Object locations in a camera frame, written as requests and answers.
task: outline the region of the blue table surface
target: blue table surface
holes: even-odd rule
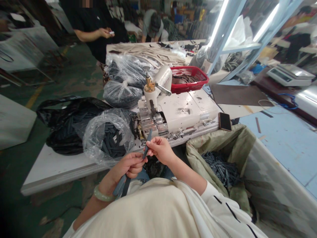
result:
[[[223,82],[225,85],[241,85],[236,80]],[[291,110],[275,106],[261,112],[241,117],[258,138],[265,136],[262,143],[275,158],[317,199],[317,133]],[[256,119],[261,133],[258,132]]]

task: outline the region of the white shirt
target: white shirt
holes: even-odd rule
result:
[[[159,189],[159,193],[149,192],[149,189]],[[169,199],[163,203],[164,206],[158,202],[158,207],[156,207],[155,201],[161,201],[162,197]],[[134,208],[133,204],[138,203],[140,199],[142,199],[142,206],[147,207],[142,214],[138,214],[138,210],[142,208],[138,205],[136,205],[135,211],[131,210]],[[160,206],[161,208],[169,206],[166,209],[171,210],[173,225],[169,226],[169,223],[164,223],[164,218],[170,219],[170,214],[159,212]],[[123,209],[126,219],[122,219],[120,209]],[[139,226],[139,216],[147,216],[148,221]],[[161,219],[155,221],[151,219],[152,216],[160,216]],[[192,237],[200,236],[202,238],[267,237],[251,222],[251,217],[242,211],[235,201],[224,197],[209,182],[207,182],[204,193],[199,196],[195,190],[182,181],[154,178],[142,186],[139,181],[131,182],[126,197],[112,202],[91,217],[76,232],[71,226],[63,238],[113,237],[114,234],[120,234],[120,237],[124,237],[125,234],[126,237],[132,237],[133,234],[135,237],[149,237],[151,231],[152,237],[160,237],[161,235],[155,234],[155,231],[159,233],[166,230],[170,237],[183,237],[189,232]]]

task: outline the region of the smartphone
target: smartphone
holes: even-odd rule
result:
[[[219,127],[225,131],[231,131],[230,115],[219,112]]]

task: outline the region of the green floor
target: green floor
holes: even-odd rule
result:
[[[88,47],[77,45],[69,48],[66,56],[72,64],[65,66],[62,73],[54,78],[57,84],[45,85],[42,88],[31,107],[33,111],[45,100],[67,95],[102,98],[102,71],[96,66],[96,60]],[[34,87],[17,87],[13,84],[0,88],[0,94],[23,106],[27,105],[38,91],[39,89]],[[58,222],[47,225],[40,225],[41,219],[52,219],[68,207],[82,206],[89,197],[94,183],[100,179],[100,175],[98,178],[91,176],[45,193],[24,197],[20,189],[48,134],[48,128],[37,119],[27,142],[0,151],[0,202],[3,219],[0,228],[8,232],[6,237],[62,237],[78,216],[79,209],[71,208],[57,220]]]

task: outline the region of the red plastic basket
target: red plastic basket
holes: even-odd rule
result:
[[[181,76],[183,74],[193,76],[195,79],[199,80],[194,83],[186,84],[172,84],[171,92],[180,94],[184,92],[190,92],[199,90],[204,84],[209,82],[207,75],[198,67],[195,66],[181,66],[171,68],[173,76]]]

